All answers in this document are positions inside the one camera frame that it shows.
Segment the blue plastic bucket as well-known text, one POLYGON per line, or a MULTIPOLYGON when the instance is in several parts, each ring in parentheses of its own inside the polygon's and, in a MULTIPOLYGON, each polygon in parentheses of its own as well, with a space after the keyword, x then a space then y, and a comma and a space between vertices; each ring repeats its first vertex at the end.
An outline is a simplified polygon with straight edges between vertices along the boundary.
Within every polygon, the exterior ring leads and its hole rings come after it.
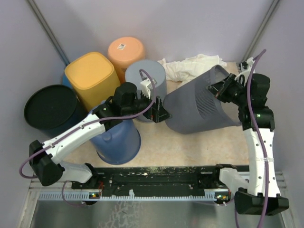
POLYGON ((120 165, 132 160, 141 147, 141 136, 133 120, 123 120, 90 142, 98 156, 106 163, 120 165))

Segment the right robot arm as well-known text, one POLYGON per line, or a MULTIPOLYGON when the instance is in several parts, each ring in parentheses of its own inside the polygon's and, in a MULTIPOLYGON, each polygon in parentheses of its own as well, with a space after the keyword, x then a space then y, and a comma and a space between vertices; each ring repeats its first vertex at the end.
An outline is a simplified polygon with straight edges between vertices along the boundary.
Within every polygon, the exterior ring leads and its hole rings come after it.
POLYGON ((270 78, 253 74, 248 80, 230 74, 207 86, 218 100, 238 106, 238 117, 246 138, 249 157, 249 180, 240 176, 232 165, 218 164, 212 176, 218 188, 227 186, 234 195, 235 208, 242 215, 273 216, 289 208, 276 182, 273 137, 275 118, 266 106, 270 78))

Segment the orange cartoon plastic bucket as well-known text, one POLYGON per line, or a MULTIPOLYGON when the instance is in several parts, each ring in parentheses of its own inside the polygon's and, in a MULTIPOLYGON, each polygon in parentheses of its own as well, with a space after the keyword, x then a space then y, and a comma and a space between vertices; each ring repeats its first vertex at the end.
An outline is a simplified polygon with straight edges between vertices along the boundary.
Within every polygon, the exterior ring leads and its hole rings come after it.
POLYGON ((134 37, 121 37, 114 40, 108 48, 108 59, 113 64, 121 83, 125 82, 125 72, 134 62, 145 59, 143 43, 134 37))

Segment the light grey smooth bucket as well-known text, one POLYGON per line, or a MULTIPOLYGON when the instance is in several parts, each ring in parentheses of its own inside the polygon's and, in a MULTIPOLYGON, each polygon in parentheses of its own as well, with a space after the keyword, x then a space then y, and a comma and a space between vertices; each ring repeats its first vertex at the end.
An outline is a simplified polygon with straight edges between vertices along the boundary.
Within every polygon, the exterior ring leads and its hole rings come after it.
POLYGON ((121 84, 122 98, 120 101, 120 113, 127 118, 145 118, 147 122, 152 122, 148 119, 148 110, 159 96, 161 100, 167 93, 165 70, 156 61, 140 60, 130 65, 125 75, 126 82, 121 84), (149 78, 152 81, 154 78, 157 82, 151 91, 151 98, 145 97, 141 92, 140 83, 149 78))

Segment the grey slotted plastic bin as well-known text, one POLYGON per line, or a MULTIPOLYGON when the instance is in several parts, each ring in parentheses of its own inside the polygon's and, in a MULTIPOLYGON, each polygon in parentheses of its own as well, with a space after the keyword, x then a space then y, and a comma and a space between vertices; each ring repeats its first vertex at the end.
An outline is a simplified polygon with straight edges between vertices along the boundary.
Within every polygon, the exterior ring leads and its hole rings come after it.
POLYGON ((166 125, 181 134, 198 133, 240 126, 238 107, 233 103, 223 103, 207 89, 211 84, 229 75, 222 66, 211 70, 167 94, 163 107, 171 114, 166 125))

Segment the white crumpled cloth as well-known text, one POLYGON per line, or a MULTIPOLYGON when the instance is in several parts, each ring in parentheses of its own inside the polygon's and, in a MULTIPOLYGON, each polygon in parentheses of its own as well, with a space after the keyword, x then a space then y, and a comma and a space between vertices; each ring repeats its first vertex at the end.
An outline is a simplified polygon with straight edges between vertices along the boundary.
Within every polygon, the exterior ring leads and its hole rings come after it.
POLYGON ((167 62, 166 59, 158 60, 165 69, 166 79, 173 82, 183 82, 194 79, 209 71, 212 67, 220 65, 226 67, 227 63, 218 55, 208 56, 198 54, 182 61, 167 62))

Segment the dark blue cylindrical bin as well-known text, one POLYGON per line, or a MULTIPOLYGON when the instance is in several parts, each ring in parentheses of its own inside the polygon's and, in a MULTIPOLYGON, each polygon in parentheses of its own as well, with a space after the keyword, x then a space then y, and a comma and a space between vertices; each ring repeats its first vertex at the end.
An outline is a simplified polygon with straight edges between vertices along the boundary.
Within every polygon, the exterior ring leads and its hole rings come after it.
POLYGON ((24 107, 27 124, 50 138, 73 127, 87 114, 76 93, 65 85, 50 85, 38 90, 24 107))

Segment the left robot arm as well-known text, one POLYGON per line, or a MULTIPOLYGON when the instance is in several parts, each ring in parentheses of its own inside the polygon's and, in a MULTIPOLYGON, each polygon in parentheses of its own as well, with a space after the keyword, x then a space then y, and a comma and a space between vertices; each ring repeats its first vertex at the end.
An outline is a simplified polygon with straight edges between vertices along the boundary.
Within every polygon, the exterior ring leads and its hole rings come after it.
POLYGON ((141 95, 138 96, 136 85, 130 82, 121 84, 113 96, 72 128, 43 143, 35 140, 30 144, 29 164, 36 178, 42 186, 70 181, 90 189, 96 187, 99 175, 91 164, 73 164, 63 159, 93 137, 114 128, 123 120, 134 119, 139 115, 155 123, 171 116, 163 107, 160 97, 151 95, 147 86, 142 86, 141 95))

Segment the yellow slotted plastic basket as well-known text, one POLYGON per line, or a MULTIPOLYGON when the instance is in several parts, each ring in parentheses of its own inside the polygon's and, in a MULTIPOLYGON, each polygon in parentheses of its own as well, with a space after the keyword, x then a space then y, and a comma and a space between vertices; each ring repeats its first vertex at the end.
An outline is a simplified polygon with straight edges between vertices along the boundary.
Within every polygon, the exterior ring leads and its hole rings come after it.
POLYGON ((87 53, 71 62, 65 75, 87 111, 112 96, 121 84, 113 64, 99 52, 87 53))

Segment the blue folded towel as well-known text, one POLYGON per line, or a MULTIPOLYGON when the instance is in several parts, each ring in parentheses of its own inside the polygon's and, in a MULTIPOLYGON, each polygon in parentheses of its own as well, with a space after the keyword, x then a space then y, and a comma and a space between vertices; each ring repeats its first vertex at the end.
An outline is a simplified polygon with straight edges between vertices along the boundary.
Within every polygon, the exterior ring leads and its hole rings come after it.
POLYGON ((67 76, 64 74, 62 77, 62 85, 67 86, 69 88, 73 88, 67 76))

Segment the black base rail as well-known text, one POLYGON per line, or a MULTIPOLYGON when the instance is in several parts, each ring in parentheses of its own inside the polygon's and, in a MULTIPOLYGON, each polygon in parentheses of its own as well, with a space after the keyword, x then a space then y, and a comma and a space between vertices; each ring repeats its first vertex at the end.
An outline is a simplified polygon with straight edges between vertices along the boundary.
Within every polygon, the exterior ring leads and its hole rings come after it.
POLYGON ((264 205, 261 192, 233 190, 220 181, 221 171, 247 176, 247 166, 122 167, 96 168, 87 183, 72 182, 68 191, 42 191, 39 200, 83 201, 205 201, 223 205, 234 202, 240 214, 258 214, 264 205))

